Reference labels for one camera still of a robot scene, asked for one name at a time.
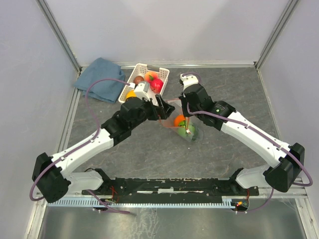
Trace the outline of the orange fruit toy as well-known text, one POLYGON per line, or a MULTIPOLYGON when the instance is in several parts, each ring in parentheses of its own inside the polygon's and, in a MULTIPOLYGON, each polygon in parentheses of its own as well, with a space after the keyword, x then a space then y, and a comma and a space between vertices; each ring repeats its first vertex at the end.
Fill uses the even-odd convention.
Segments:
POLYGON ((173 122, 175 127, 186 127, 186 117, 184 115, 178 115, 173 122))

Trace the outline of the green watermelon toy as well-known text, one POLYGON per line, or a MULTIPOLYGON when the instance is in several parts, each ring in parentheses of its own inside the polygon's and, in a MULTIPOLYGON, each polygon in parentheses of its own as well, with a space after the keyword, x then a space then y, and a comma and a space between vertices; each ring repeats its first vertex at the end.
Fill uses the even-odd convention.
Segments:
POLYGON ((179 127, 177 129, 177 133, 183 138, 192 139, 192 137, 195 136, 196 129, 193 125, 189 125, 188 129, 186 129, 185 127, 179 127))

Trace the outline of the red pomegranate toy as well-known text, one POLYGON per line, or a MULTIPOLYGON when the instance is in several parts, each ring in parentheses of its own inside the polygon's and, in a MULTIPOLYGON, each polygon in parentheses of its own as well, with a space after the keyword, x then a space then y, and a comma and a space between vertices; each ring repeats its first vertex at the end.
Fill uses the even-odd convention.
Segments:
POLYGON ((150 82, 150 88, 156 94, 159 94, 161 92, 162 87, 163 81, 161 79, 154 79, 150 82))

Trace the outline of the clear zip top bag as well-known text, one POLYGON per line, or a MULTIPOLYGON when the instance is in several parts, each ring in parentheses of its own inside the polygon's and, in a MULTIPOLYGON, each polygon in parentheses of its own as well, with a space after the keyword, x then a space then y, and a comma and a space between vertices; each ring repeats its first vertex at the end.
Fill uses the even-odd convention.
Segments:
POLYGON ((160 124, 173 130, 187 142, 200 141, 204 138, 204 132, 200 127, 197 118, 191 119, 183 115, 180 99, 166 100, 167 103, 175 107, 175 110, 165 120, 161 119, 160 124))

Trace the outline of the yellow lemon toy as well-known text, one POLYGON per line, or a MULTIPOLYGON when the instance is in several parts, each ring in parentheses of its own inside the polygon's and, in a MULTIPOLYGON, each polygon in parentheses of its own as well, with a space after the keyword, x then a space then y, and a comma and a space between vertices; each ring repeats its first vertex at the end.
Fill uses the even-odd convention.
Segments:
POLYGON ((130 97, 136 97, 136 94, 134 91, 129 91, 126 95, 126 99, 130 98, 130 97))

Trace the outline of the white plastic basket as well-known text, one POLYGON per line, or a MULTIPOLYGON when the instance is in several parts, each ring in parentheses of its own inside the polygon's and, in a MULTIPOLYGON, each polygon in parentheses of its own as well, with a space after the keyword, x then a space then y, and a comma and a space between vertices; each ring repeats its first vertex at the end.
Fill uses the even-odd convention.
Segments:
POLYGON ((149 71, 155 72, 158 78, 163 82, 162 88, 160 89, 160 92, 159 92, 159 94, 162 96, 166 88, 166 85, 168 82, 168 76, 169 76, 169 70, 166 68, 154 67, 148 64, 138 63, 135 65, 127 82, 132 83, 135 77, 137 76, 141 76, 145 79, 145 74, 149 71))

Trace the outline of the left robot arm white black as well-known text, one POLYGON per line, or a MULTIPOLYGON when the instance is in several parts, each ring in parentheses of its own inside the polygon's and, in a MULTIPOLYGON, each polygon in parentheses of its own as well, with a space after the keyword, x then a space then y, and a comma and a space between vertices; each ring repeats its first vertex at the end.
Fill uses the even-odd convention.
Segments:
POLYGON ((130 137, 132 130, 143 122, 167 119, 175 107, 165 102, 161 95, 156 95, 155 99, 157 105, 152 100, 131 97, 86 139, 52 156, 46 153, 38 155, 32 174, 32 188, 37 187, 42 198, 49 203, 58 201, 71 190, 89 189, 106 194, 110 190, 110 181, 99 172, 75 173, 74 170, 130 137))

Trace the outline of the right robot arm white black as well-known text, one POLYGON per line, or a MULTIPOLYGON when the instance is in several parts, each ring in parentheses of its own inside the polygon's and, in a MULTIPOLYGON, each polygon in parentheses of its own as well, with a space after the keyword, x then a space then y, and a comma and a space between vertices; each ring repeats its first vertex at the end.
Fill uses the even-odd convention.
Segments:
POLYGON ((236 172, 235 179, 228 183, 233 194, 240 195, 248 188, 267 185, 285 193, 295 183, 304 165, 305 149, 302 145, 289 145, 265 133, 230 104, 213 101, 199 83, 184 84, 179 99, 186 117, 195 116, 205 125, 234 137, 266 162, 236 172))

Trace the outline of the peach fruit toy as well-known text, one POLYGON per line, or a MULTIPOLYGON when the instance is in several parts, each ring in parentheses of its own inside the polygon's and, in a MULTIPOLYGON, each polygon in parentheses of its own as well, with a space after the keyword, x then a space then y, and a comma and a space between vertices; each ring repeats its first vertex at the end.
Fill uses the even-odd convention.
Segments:
POLYGON ((154 71, 148 71, 145 73, 145 76, 144 76, 144 80, 149 83, 157 78, 158 78, 158 74, 157 72, 154 72, 154 71))

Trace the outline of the brown kiwi toy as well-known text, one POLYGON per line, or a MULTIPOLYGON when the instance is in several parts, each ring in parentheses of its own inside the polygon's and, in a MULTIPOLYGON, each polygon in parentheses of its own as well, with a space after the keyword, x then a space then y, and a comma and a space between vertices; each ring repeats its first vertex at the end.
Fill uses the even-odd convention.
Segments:
POLYGON ((140 82, 143 82, 144 78, 142 76, 136 76, 133 80, 133 83, 138 85, 140 82))

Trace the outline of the blue folded cloth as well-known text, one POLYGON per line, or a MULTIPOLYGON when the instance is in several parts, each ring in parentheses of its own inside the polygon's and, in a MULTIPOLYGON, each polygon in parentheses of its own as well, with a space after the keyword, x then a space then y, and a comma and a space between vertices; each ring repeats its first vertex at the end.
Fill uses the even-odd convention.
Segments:
POLYGON ((125 73, 121 67, 104 58, 94 60, 80 75, 74 87, 88 97, 115 103, 123 90, 125 73))

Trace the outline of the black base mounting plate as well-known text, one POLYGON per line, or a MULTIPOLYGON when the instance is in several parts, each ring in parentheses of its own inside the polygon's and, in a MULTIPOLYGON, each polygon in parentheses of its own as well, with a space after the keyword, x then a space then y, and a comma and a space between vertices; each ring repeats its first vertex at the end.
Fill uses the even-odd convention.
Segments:
POLYGON ((258 196, 258 187, 245 189, 234 179, 183 178, 107 180, 94 190, 98 196, 114 196, 116 203, 220 203, 223 196, 258 196))

